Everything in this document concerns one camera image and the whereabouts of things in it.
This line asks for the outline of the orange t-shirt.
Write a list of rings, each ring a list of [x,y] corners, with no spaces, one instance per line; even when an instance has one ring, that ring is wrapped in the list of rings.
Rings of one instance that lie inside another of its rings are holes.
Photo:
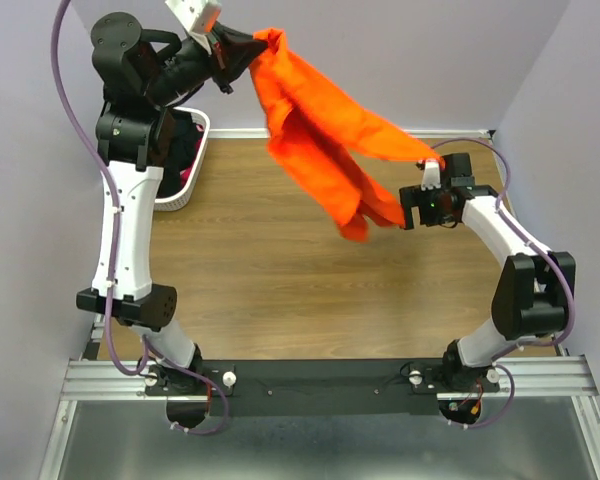
[[[354,160],[441,164],[427,144],[366,109],[293,52],[281,29],[255,33],[265,45],[250,66],[269,132],[268,151],[331,217],[340,235],[365,242],[369,225],[403,227],[399,201]]]

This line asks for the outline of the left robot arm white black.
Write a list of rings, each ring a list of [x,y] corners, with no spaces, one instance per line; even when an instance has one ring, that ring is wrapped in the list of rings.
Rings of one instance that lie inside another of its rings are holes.
[[[149,264],[159,184],[177,127],[190,117],[176,103],[207,80],[231,93],[267,44],[221,23],[200,39],[180,39],[145,29],[125,12],[99,19],[91,42],[103,81],[96,152],[104,164],[105,211],[99,265],[76,305],[134,330],[168,371],[168,384],[189,395],[201,385],[201,352],[174,318],[175,288],[154,283]]]

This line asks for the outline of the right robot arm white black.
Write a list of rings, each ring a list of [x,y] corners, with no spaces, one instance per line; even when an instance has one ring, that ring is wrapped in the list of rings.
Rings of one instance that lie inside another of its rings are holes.
[[[407,228],[462,224],[501,267],[488,320],[452,341],[434,369],[445,389],[460,392],[486,378],[493,362],[513,350],[554,346],[571,332],[576,262],[527,232],[493,187],[476,184],[468,154],[445,155],[419,168],[421,183],[399,191]]]

